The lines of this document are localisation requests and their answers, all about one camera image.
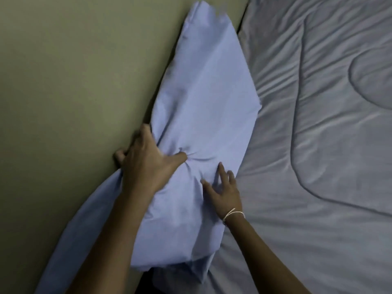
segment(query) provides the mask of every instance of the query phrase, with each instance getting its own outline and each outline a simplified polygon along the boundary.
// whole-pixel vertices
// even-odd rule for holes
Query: bed
[[[392,0],[251,0],[239,38],[263,108],[237,176],[244,212],[312,293],[392,289]],[[201,285],[257,293],[228,229]]]

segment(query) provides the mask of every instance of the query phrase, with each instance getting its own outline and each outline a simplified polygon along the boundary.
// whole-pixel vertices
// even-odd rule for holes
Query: olive green wall
[[[0,292],[32,293],[115,169],[194,0],[0,0]],[[226,4],[238,26],[247,0]]]

